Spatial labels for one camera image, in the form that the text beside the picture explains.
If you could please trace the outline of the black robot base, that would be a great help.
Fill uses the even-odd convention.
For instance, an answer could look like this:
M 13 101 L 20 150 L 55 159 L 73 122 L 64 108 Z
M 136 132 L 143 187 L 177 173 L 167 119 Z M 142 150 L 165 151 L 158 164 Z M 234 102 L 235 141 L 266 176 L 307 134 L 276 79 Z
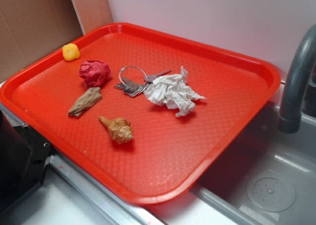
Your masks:
M 51 143 L 30 125 L 12 126 L 0 113 L 0 213 L 39 189 Z

